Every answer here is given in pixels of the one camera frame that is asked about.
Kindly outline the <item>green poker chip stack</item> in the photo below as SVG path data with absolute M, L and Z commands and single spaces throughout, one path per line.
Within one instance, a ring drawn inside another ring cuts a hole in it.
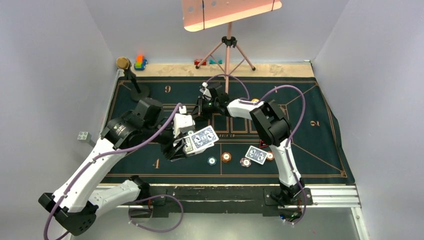
M 210 166 L 214 166 L 214 165 L 217 163 L 217 159 L 216 159 L 215 157 L 209 157 L 209 158 L 207 159 L 207 163 L 208 163 Z

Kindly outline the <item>blue playing card deck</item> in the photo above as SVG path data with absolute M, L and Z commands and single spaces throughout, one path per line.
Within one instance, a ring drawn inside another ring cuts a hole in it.
M 207 148 L 210 148 L 210 147 L 213 147 L 214 146 L 214 143 L 212 143 L 212 144 L 210 144 L 210 145 L 208 145 L 208 146 L 206 146 L 204 148 L 195 149 L 194 148 L 194 144 L 192 143 L 192 141 L 191 141 L 191 139 L 190 139 L 189 136 L 185 136 L 185 137 L 183 137 L 181 139 L 184 139 L 184 141 L 185 141 L 184 152 L 187 154 L 187 157 L 191 157 L 191 156 L 194 156 L 194 155 L 201 154 Z

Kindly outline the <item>orange poker chip stack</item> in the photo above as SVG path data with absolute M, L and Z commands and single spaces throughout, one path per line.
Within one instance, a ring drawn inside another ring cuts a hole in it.
M 223 152 L 221 155 L 221 161 L 224 163 L 228 163 L 232 160 L 232 155 L 229 152 Z

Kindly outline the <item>next card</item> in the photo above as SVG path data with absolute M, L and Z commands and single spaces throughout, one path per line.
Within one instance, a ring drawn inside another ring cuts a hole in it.
M 189 138 L 192 141 L 195 149 L 205 148 L 206 146 L 214 144 L 219 140 L 218 135 L 211 125 L 196 131 L 190 135 Z

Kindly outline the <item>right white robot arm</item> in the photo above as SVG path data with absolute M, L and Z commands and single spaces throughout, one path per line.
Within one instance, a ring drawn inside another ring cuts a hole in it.
M 280 106 L 273 99 L 266 101 L 261 98 L 256 102 L 232 99 L 219 82 L 203 82 L 200 92 L 202 95 L 197 98 L 191 113 L 194 119 L 209 120 L 218 114 L 251 121 L 259 138 L 270 147 L 277 165 L 280 193 L 271 193 L 270 198 L 280 205 L 298 201 L 305 184 L 291 150 L 291 140 L 296 130 L 291 128 Z

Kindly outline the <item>red triangular dealer button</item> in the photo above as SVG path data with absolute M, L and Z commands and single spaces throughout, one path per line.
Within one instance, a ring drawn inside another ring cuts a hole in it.
M 260 142 L 259 142 L 259 148 L 265 148 L 265 147 L 267 147 L 268 145 L 263 141 L 263 140 L 260 140 Z

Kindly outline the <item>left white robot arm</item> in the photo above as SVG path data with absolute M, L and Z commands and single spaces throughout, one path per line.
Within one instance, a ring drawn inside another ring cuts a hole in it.
M 107 123 L 88 157 L 60 188 L 39 197 L 49 213 L 47 223 L 55 220 L 66 235 L 79 236 L 117 206 L 149 202 L 151 186 L 137 175 L 102 192 L 96 192 L 96 187 L 120 160 L 149 143 L 158 143 L 170 160 L 187 157 L 185 136 L 194 129 L 194 119 L 181 103 L 164 118 L 159 101 L 141 99 L 134 109 Z

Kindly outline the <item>pink poker chip stack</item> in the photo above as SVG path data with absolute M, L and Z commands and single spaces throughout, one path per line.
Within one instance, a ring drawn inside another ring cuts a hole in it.
M 251 166 L 251 164 L 252 164 L 252 162 L 248 158 L 243 157 L 243 158 L 240 159 L 240 165 L 244 168 L 249 168 Z

